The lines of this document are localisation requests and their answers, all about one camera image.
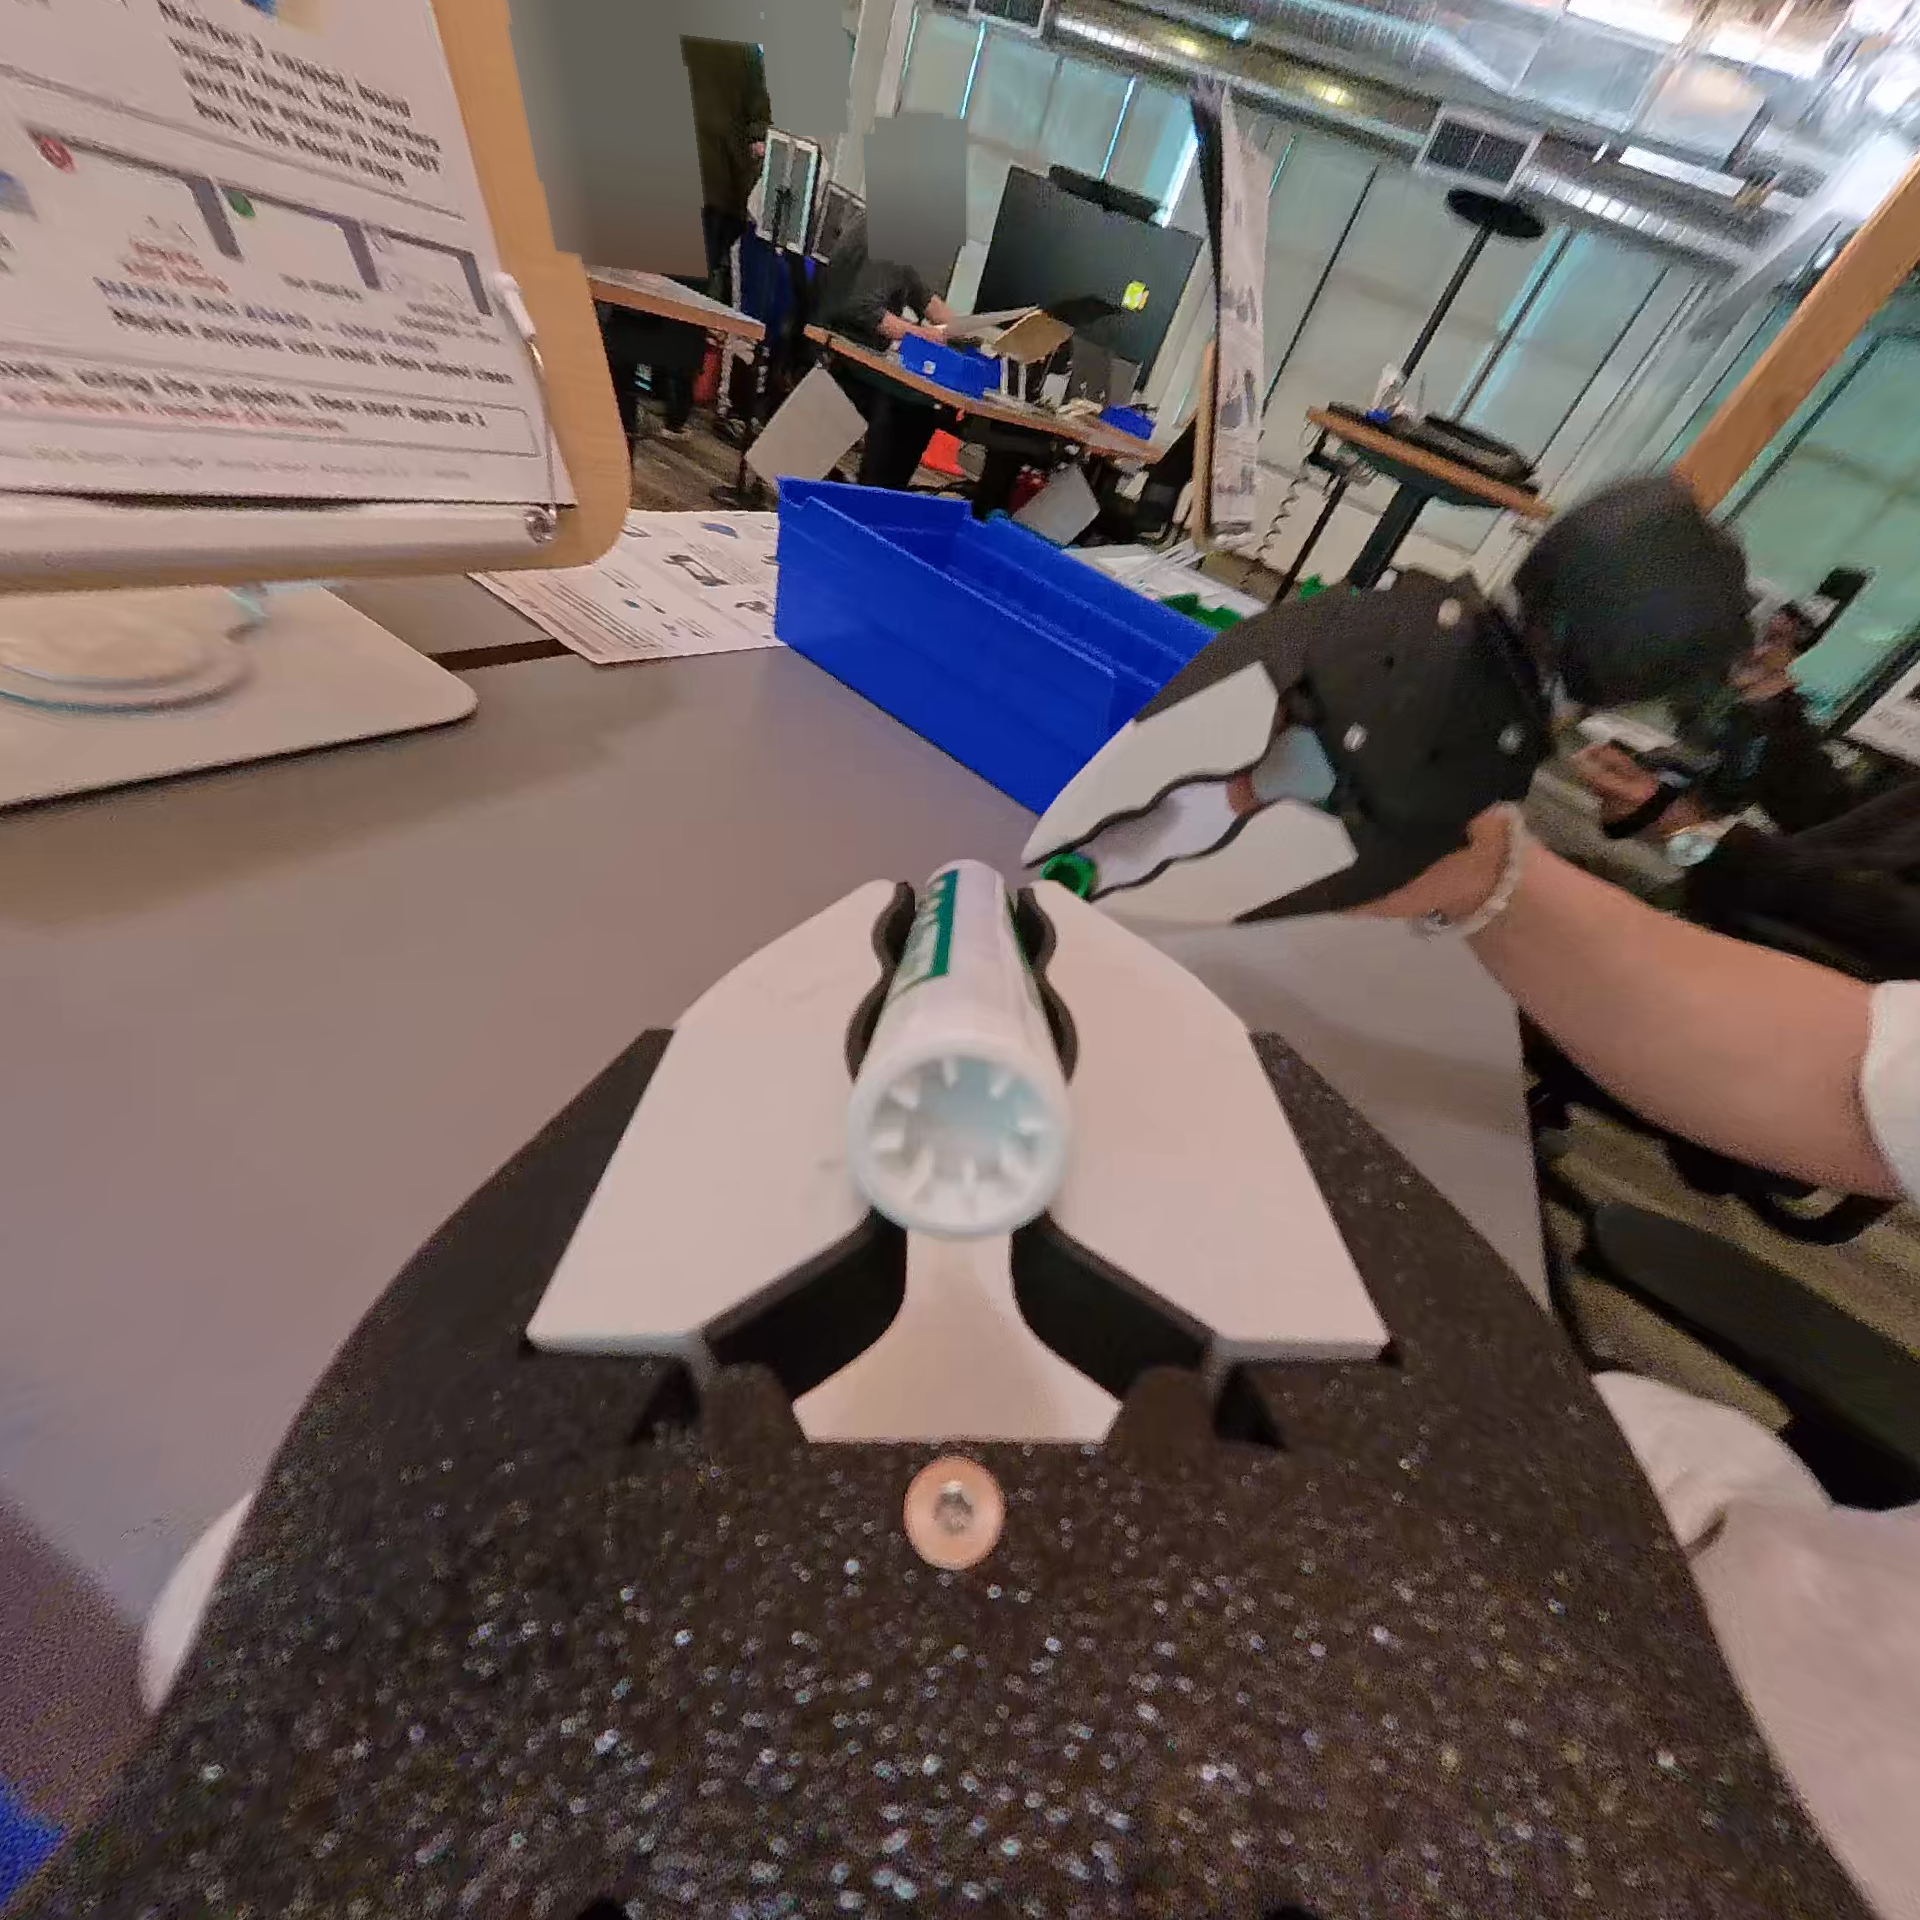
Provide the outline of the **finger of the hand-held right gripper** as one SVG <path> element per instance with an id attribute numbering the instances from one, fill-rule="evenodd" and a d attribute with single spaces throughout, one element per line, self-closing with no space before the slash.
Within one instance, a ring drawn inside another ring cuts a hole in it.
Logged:
<path id="1" fill-rule="evenodd" d="M 1126 922 L 1237 922 L 1342 877 L 1342 816 L 1297 799 L 1236 808 L 1233 779 L 1195 779 L 1089 839 L 1091 903 Z"/>
<path id="2" fill-rule="evenodd" d="M 1023 866 L 1085 847 L 1099 834 L 1135 820 L 1188 784 L 1248 775 L 1279 733 L 1281 688 L 1263 660 L 1244 665 L 1167 708 L 1119 728 L 1045 808 L 1023 847 Z"/>

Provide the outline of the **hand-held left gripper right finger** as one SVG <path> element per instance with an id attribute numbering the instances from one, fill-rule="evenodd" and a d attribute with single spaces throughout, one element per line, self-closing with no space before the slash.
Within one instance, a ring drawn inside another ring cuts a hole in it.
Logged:
<path id="1" fill-rule="evenodd" d="M 1064 1184 L 1020 1231 L 1020 1316 L 1105 1394 L 1176 1370 L 1379 1363 L 1388 1326 L 1250 1028 L 1058 884 L 1020 899 L 1073 1043 Z"/>

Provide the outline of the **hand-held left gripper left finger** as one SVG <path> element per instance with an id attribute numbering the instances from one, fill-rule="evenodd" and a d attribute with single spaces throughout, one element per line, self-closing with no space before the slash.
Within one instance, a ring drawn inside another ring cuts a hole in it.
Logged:
<path id="1" fill-rule="evenodd" d="M 803 1400 L 888 1330 L 908 1237 L 848 1165 L 861 1049 L 910 925 L 863 884 L 702 994 L 545 1284 L 540 1354 L 646 1356 L 700 1384 L 770 1372 Z"/>

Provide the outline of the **green whiteboard marker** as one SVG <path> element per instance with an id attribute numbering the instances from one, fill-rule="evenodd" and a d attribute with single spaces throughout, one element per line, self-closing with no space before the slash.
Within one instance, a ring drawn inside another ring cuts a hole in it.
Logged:
<path id="1" fill-rule="evenodd" d="M 1017 1234 L 1055 1199 L 1070 1076 L 1003 878 L 933 872 L 850 1076 L 848 1165 L 910 1234 Z"/>

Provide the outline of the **person's right forearm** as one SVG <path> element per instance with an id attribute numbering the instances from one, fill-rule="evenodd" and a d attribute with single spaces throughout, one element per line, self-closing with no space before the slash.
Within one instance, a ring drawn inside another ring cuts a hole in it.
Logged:
<path id="1" fill-rule="evenodd" d="M 1670 921 L 1526 850 L 1472 947 L 1592 1081 L 1747 1165 L 1916 1197 L 1916 986 L 1880 989 Z"/>

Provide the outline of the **wooden standing desk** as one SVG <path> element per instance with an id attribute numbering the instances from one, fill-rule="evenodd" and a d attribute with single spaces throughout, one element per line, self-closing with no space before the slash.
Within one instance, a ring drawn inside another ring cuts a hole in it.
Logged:
<path id="1" fill-rule="evenodd" d="M 1350 589 L 1379 589 L 1380 577 L 1399 562 L 1399 548 L 1416 530 L 1429 505 L 1485 510 L 1522 518 L 1540 526 L 1553 518 L 1551 498 L 1537 491 L 1504 483 L 1485 470 L 1453 463 L 1441 452 L 1388 434 L 1364 414 L 1342 409 L 1310 409 L 1306 422 L 1343 444 L 1374 477 L 1394 480 L 1394 498 L 1385 505 L 1372 538 L 1364 544 L 1343 582 Z"/>

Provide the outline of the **black bag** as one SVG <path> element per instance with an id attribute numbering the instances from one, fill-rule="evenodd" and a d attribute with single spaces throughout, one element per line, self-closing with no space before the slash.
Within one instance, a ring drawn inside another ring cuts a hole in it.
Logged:
<path id="1" fill-rule="evenodd" d="M 1478 475 L 1510 483 L 1510 486 L 1535 486 L 1535 460 L 1522 448 L 1486 436 L 1485 430 L 1445 419 L 1445 414 L 1380 414 L 1369 419 L 1385 434 L 1418 445 L 1445 463 L 1460 468 L 1475 468 Z"/>

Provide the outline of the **wooden office desk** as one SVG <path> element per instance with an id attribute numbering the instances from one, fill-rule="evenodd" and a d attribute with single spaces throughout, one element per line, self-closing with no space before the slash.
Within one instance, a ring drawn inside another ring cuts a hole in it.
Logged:
<path id="1" fill-rule="evenodd" d="M 834 361 L 861 369 L 870 384 L 933 409 L 945 430 L 981 448 L 981 470 L 970 491 L 977 522 L 1015 513 L 1015 486 L 1025 468 L 1055 470 L 1078 463 L 1155 468 L 1167 457 L 1164 445 L 1138 440 L 1101 419 L 1064 419 L 1034 402 L 995 393 L 954 393 L 905 369 L 895 352 L 870 351 L 829 327 L 808 324 L 806 339 L 829 352 Z"/>

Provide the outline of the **display board on stand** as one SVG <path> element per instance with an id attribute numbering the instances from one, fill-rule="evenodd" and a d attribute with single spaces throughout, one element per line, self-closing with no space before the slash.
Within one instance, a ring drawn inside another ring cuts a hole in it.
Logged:
<path id="1" fill-rule="evenodd" d="M 1253 538 L 1259 498 L 1259 440 L 1265 409 L 1265 236 L 1272 156 L 1220 77 L 1191 86 L 1197 171 L 1212 256 L 1212 391 L 1205 407 L 1209 452 L 1205 525 L 1216 547 Z"/>

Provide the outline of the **grey leaning panel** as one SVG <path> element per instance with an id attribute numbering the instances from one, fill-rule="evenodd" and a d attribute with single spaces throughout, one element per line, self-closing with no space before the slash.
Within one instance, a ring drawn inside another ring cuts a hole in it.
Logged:
<path id="1" fill-rule="evenodd" d="M 812 369 L 750 445 L 750 470 L 781 491 L 820 483 L 861 445 L 868 419 L 826 369 Z"/>

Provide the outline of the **black floor lamp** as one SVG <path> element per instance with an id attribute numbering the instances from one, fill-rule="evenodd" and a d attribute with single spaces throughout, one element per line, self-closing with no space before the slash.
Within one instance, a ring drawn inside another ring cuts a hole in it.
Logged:
<path id="1" fill-rule="evenodd" d="M 1535 246 L 1548 234 L 1544 216 L 1522 198 L 1485 193 L 1480 186 L 1453 186 L 1447 193 L 1447 208 L 1453 221 L 1470 229 L 1470 246 L 1399 361 L 1399 396 L 1412 393 L 1416 373 L 1425 371 L 1425 358 L 1436 342 L 1436 335 L 1445 332 L 1490 244 Z"/>

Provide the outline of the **large black screen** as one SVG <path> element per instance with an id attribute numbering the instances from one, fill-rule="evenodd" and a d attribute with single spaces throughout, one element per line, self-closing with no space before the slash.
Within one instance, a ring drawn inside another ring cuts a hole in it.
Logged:
<path id="1" fill-rule="evenodd" d="M 977 283 L 979 313 L 1045 309 L 1073 342 L 1119 361 L 1114 400 L 1145 393 L 1205 239 L 1195 232 L 1101 206 L 1065 183 L 1009 170 Z"/>

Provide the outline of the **wooden instruction display board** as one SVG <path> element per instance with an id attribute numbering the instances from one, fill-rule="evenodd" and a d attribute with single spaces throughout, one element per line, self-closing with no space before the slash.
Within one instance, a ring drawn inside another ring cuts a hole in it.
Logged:
<path id="1" fill-rule="evenodd" d="M 505 4 L 4 4 L 4 594 L 596 562 Z"/>

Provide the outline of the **wooden post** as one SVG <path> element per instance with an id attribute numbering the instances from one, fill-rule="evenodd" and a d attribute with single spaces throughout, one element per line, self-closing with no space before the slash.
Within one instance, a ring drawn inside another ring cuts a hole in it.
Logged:
<path id="1" fill-rule="evenodd" d="M 1914 268 L 1916 165 L 1837 252 L 1826 274 L 1674 463 L 1674 477 L 1693 491 L 1703 513 L 1721 510 Z"/>

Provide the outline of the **silver ceiling duct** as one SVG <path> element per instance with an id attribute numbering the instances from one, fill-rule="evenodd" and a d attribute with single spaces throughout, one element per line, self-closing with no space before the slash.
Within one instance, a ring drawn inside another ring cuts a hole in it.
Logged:
<path id="1" fill-rule="evenodd" d="M 1811 193 L 1916 154 L 1916 4 L 1129 4 L 1236 52 Z"/>

